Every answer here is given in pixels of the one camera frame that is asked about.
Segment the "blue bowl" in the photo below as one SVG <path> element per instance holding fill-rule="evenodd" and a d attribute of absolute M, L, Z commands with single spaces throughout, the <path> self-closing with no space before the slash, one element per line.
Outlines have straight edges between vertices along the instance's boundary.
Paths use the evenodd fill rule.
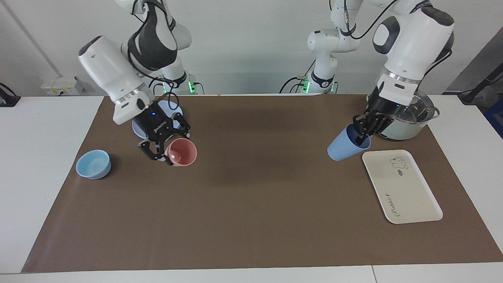
<path fill-rule="evenodd" d="M 84 178 L 98 180 L 105 177 L 112 169 L 112 162 L 108 153 L 102 150 L 93 150 L 77 161 L 75 170 Z"/>

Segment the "light blue cup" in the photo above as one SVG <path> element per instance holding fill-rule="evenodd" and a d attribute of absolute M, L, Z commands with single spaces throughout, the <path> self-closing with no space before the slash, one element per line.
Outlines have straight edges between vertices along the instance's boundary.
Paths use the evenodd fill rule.
<path fill-rule="evenodd" d="M 356 144 L 358 132 L 352 124 L 348 125 L 328 146 L 328 156 L 335 161 L 342 161 L 370 148 L 372 142 L 367 138 L 361 146 Z"/>

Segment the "white tray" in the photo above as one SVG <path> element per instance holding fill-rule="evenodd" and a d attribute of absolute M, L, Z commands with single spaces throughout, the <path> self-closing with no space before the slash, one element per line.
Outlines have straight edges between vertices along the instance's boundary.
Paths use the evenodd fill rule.
<path fill-rule="evenodd" d="M 408 151 L 366 152 L 363 162 L 393 224 L 438 221 L 444 214 Z"/>

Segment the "brown paper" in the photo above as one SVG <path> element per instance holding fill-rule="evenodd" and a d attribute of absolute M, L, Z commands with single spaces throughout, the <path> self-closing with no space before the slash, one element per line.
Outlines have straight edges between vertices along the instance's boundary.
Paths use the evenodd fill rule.
<path fill-rule="evenodd" d="M 112 171 L 97 181 L 70 171 L 23 272 L 503 261 L 429 128 L 408 141 L 375 136 L 371 150 L 414 156 L 438 222 L 391 224 L 362 154 L 328 157 L 364 96 L 181 103 L 199 155 L 174 168 L 148 160 L 103 101 L 76 160 L 102 149 Z"/>

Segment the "stainless steel pot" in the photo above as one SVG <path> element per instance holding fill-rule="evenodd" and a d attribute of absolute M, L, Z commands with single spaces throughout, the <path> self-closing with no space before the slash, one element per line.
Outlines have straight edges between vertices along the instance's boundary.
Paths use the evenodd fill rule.
<path fill-rule="evenodd" d="M 406 140 L 415 137 L 432 119 L 440 116 L 440 110 L 431 99 L 421 91 L 416 91 L 409 106 L 400 106 L 395 119 L 380 134 L 394 140 Z"/>

